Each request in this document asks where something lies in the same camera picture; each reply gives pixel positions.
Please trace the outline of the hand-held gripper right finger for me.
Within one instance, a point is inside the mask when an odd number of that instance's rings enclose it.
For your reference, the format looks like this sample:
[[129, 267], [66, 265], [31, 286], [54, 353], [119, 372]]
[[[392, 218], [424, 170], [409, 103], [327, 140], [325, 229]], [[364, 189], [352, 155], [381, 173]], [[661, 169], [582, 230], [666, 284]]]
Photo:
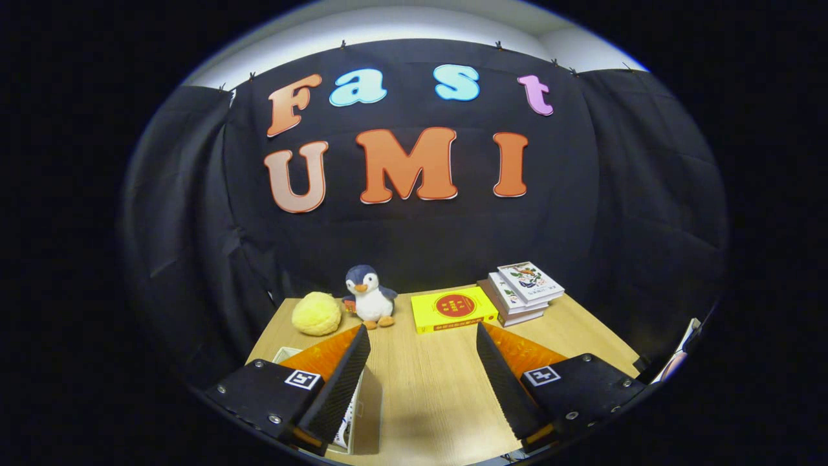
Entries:
[[565, 357], [480, 322], [477, 352], [512, 433], [526, 453], [562, 447], [619, 416], [647, 386], [586, 352]]

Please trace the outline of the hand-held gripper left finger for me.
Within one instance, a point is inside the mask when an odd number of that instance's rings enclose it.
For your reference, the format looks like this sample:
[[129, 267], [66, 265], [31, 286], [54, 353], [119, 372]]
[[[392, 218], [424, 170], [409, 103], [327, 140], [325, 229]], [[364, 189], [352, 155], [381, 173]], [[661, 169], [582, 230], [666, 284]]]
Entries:
[[357, 325], [282, 362], [257, 358], [205, 392], [255, 434], [320, 456], [333, 443], [371, 351]]

